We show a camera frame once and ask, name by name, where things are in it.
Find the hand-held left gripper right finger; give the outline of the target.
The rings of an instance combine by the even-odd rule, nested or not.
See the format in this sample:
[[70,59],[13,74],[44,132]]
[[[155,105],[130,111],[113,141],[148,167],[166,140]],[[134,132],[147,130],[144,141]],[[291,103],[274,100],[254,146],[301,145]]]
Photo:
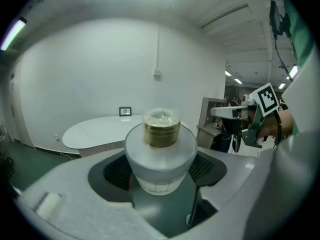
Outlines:
[[284,140],[259,157],[217,154],[227,165],[201,201],[216,210],[181,240],[307,240],[317,238],[318,133]]

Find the person's right hand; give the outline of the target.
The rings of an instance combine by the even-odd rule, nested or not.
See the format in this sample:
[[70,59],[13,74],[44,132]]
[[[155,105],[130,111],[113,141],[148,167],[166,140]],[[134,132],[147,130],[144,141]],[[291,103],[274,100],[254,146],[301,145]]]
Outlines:
[[[282,110],[278,112],[281,121],[282,135],[291,135],[295,125],[294,118],[289,110]],[[278,136],[278,123],[276,116],[271,113],[264,118],[263,124],[259,130],[259,137]]]

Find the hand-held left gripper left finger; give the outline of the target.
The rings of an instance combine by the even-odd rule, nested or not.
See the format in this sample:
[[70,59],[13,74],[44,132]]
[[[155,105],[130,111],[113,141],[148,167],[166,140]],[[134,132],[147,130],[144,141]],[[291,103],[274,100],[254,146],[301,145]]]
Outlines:
[[131,203],[108,202],[91,188],[91,167],[117,153],[105,151],[56,166],[24,190],[16,206],[49,240],[166,239]]

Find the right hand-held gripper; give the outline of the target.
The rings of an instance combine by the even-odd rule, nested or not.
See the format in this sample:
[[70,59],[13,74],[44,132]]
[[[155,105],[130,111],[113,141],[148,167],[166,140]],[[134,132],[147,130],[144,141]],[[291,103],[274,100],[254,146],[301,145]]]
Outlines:
[[210,114],[213,117],[231,120],[247,120],[247,128],[239,127],[239,135],[247,146],[261,148],[258,144],[260,128],[269,114],[274,114],[277,121],[278,136],[280,136],[280,105],[275,91],[270,83],[256,89],[249,95],[244,95],[241,106],[213,107]]

